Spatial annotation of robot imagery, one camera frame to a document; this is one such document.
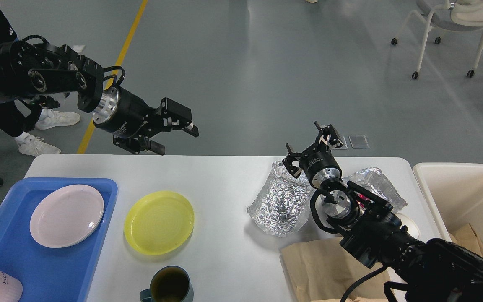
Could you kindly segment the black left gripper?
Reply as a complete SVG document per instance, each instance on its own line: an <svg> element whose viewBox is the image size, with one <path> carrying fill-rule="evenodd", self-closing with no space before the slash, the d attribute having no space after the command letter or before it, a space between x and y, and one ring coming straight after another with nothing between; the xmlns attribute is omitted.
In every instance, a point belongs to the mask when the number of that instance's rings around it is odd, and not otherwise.
<svg viewBox="0 0 483 302"><path fill-rule="evenodd" d="M112 134L115 146L133 154L151 151L165 155L164 145L147 136L138 135L142 128L150 129L148 136L173 130L182 130L193 137L199 136L190 108L164 97L155 109L120 86L102 92L99 104L93 110L93 124Z"/></svg>

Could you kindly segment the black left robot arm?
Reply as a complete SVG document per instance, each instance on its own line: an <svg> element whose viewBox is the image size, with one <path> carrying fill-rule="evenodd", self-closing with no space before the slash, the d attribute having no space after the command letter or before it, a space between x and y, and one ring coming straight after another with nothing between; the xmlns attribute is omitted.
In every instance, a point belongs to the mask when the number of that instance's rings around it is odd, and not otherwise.
<svg viewBox="0 0 483 302"><path fill-rule="evenodd" d="M190 108L170 98L153 108L123 88L123 67L102 67L70 46L57 47L46 39L29 44L32 38L0 43L0 103L77 92L78 109L92 113L94 126L111 133L116 146L133 154L164 155L165 147L153 141L161 132L182 130L199 136Z"/></svg>

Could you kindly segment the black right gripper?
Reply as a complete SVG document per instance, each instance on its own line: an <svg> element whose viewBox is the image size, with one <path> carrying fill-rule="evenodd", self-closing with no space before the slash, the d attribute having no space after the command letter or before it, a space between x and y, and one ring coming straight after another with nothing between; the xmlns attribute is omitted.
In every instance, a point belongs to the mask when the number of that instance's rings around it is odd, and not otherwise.
<svg viewBox="0 0 483 302"><path fill-rule="evenodd" d="M303 152L294 152L292 147L286 143L287 155L282 160L284 168L294 178L299 178L302 172L305 173L311 187L320 188L327 180L341 182L343 172L331 152L332 149L339 149L344 146L341 136L331 125L320 125L314 122L318 129L315 139L314 151L307 155Z"/></svg>

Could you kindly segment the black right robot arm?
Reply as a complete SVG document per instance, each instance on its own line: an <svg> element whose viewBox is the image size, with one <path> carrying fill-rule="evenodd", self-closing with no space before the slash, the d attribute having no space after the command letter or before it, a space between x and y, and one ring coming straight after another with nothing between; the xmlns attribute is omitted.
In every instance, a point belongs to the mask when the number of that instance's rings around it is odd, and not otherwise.
<svg viewBox="0 0 483 302"><path fill-rule="evenodd" d="M343 238L341 247L367 268L382 267L355 281L341 301L362 283L392 268L401 283L383 286L389 302L393 290L405 292L408 302L483 302L483 257L441 238L422 242L408 233L384 198L349 181L335 160L332 148L343 146L332 125L320 126L315 142L302 152L290 145L283 165L294 178L302 173L314 188L310 211L316 225Z"/></svg>

